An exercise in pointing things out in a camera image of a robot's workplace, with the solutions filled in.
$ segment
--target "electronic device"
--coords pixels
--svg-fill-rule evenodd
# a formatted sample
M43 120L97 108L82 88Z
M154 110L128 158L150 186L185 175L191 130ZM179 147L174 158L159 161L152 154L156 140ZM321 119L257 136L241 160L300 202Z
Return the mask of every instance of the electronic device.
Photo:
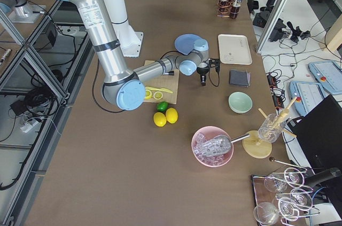
M341 122L342 108L332 95L328 95L305 117L288 123L316 174L334 167L342 170ZM324 192L342 216L342 177L322 185L327 187Z
M331 94L342 94L342 72L335 61L311 62L308 66L325 90Z
M301 116L307 115L328 95L320 83L311 82L291 81L289 91L291 99L299 97L294 107Z

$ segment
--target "wine glass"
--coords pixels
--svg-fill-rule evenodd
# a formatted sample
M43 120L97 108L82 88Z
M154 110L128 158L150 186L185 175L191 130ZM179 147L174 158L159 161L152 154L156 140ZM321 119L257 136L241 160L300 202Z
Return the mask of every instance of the wine glass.
M286 221L296 221L299 218L299 210L288 197L271 202L261 202L253 210L254 218L263 225L274 225L281 221L284 225L292 226Z
M274 193L283 193L287 187L300 188L304 185L303 173L294 167L284 167L270 173L264 180L265 188Z
M313 201L309 193L310 191L305 191L301 188L295 188L291 190L290 198L298 209L302 211L309 211L313 205Z

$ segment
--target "metal scoop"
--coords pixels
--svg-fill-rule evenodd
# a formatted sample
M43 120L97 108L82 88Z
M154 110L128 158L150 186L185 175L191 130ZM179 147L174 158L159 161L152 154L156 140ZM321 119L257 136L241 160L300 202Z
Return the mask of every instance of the metal scoop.
M249 136L249 134L245 134L234 139L229 139L226 135L217 135L205 143L202 143L199 147L199 150L202 155L206 157L223 155L231 150L232 143L241 141Z

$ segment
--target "lime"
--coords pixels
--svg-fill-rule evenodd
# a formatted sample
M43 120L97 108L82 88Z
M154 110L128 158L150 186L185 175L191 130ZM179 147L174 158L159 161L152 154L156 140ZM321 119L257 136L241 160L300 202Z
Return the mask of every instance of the lime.
M166 117L163 113L157 112L153 115L153 121L156 126L163 127L166 124Z
M167 102L160 102L157 104L157 110L159 112L164 112L165 110L167 110L168 105L169 104Z
M166 120L167 120L169 123L175 123L175 122L177 122L177 120L178 120L178 113L177 113L177 110L174 109L173 107L169 108L169 109L166 111Z

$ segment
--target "power strip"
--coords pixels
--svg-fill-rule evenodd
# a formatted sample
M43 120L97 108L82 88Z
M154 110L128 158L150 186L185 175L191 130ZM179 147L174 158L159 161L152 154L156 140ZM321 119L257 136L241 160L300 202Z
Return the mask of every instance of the power strip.
M276 109L283 109L284 108L283 101L280 99L280 97L278 95L274 94L274 90L273 90L273 89L278 88L276 78L274 76L272 76L271 74L267 74L266 77L267 77L267 82L268 82L270 91L273 93L272 94L272 100L273 100L274 107Z
M33 119L28 119L25 121L24 125L22 125L20 127L20 130L23 133L28 133L29 131L31 131L37 124L39 124L39 122L33 118Z

